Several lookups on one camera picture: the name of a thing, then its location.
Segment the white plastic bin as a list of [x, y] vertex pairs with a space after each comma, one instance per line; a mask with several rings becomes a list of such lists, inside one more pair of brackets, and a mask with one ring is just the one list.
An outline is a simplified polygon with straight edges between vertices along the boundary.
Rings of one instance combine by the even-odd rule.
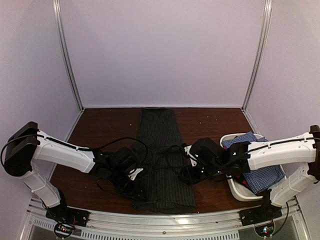
[[234, 198], [236, 198], [238, 201], [241, 201], [241, 202], [252, 202], [252, 201], [258, 201], [260, 199], [262, 199], [262, 196], [261, 196], [261, 193], [258, 194], [258, 195], [255, 195], [251, 190], [247, 190], [247, 189], [243, 189], [241, 185], [236, 185], [232, 179], [228, 178], [227, 176], [227, 182], [228, 182], [228, 185], [229, 185], [229, 188], [230, 188], [230, 191], [233, 195]]

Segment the black pinstriped long sleeve shirt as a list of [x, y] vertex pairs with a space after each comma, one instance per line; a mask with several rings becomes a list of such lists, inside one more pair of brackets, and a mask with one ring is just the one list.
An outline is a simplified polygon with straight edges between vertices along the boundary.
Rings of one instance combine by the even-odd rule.
[[183, 140], [174, 112], [142, 109], [136, 137], [139, 142], [133, 150], [144, 169], [140, 182], [147, 200], [133, 201], [132, 207], [164, 214], [192, 212], [196, 208], [194, 189], [178, 178], [186, 159], [180, 152]]

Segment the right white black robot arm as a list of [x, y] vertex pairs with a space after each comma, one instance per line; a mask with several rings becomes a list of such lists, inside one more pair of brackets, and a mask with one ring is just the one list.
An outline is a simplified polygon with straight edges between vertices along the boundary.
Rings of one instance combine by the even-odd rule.
[[194, 185], [219, 174], [235, 176], [265, 167], [300, 163], [301, 166], [282, 183], [270, 187], [263, 196], [263, 204], [256, 210], [259, 220], [268, 220], [288, 200], [308, 185], [320, 180], [320, 127], [312, 125], [301, 135], [266, 142], [237, 142], [222, 147], [211, 138], [201, 138], [184, 147], [190, 164], [178, 177], [187, 185]]

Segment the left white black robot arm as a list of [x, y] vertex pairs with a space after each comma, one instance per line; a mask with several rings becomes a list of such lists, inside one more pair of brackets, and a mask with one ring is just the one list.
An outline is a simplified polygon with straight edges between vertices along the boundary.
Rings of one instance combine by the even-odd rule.
[[64, 194], [43, 177], [34, 160], [52, 162], [109, 180], [123, 197], [146, 201], [138, 176], [139, 166], [134, 152], [122, 147], [115, 152], [104, 152], [102, 147], [90, 148], [56, 139], [39, 130], [30, 121], [12, 135], [0, 152], [0, 163], [10, 176], [21, 179], [43, 202], [47, 211], [61, 222], [72, 218]]

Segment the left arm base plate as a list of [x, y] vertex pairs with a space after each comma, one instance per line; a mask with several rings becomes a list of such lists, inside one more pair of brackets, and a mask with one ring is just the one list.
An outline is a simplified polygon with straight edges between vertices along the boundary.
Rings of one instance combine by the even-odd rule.
[[58, 205], [55, 207], [49, 207], [46, 210], [45, 216], [49, 219], [55, 220], [57, 223], [86, 227], [89, 212], [65, 205]]

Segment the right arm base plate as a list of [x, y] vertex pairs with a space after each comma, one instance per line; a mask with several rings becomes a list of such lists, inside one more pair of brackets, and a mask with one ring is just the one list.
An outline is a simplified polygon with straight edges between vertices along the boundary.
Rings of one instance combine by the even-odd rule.
[[255, 225], [282, 216], [282, 209], [275, 206], [259, 206], [241, 210], [239, 217], [242, 226]]

